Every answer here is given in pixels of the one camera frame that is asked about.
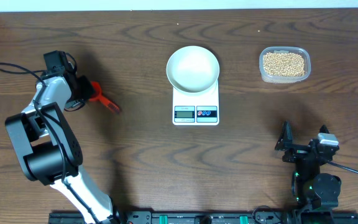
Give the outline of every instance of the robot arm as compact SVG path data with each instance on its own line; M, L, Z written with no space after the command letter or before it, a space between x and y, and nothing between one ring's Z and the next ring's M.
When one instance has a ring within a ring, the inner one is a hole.
M47 71L24 110L5 125L25 176L64 194L83 214L86 223L121 223L110 197L97 187L82 166L81 147L63 111L88 100L94 93L86 77L76 77L76 66L65 52L44 55ZM51 141L35 145L39 138Z

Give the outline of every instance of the container of beads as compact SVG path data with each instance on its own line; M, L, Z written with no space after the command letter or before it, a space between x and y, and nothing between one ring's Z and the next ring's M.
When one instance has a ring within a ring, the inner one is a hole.
M300 82L310 75L310 56L299 47L268 47L259 56L259 69L265 82Z

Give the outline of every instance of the wooden table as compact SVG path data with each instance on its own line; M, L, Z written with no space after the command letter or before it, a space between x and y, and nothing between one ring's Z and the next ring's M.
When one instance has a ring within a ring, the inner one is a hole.
M221 66L221 123L172 124L165 75L180 47L211 49ZM310 77L269 84L259 54L297 46L311 55ZM65 113L99 187L123 209L253 210L294 205L293 164L274 145L284 120L307 144L326 124L340 141L334 161L358 169L358 9L0 13L0 62L45 68L42 55L71 53L78 73L101 82L122 114L98 103ZM74 210L59 192L27 180L4 120L35 93L30 75L0 72L0 223L46 223ZM338 210L358 212L358 175L342 179Z

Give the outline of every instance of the digital display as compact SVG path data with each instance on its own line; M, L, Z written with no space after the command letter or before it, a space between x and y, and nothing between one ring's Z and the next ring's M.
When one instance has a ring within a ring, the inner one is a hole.
M193 117L193 111L176 111L176 117L177 118L192 118Z

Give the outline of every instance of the kitchen scale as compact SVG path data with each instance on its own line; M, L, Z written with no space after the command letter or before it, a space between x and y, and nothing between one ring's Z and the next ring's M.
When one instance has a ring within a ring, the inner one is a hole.
M174 125L218 125L218 81L206 93L190 96L173 89L172 123Z
M167 77L173 86L174 125L219 124L219 63L209 50L188 46L168 60Z

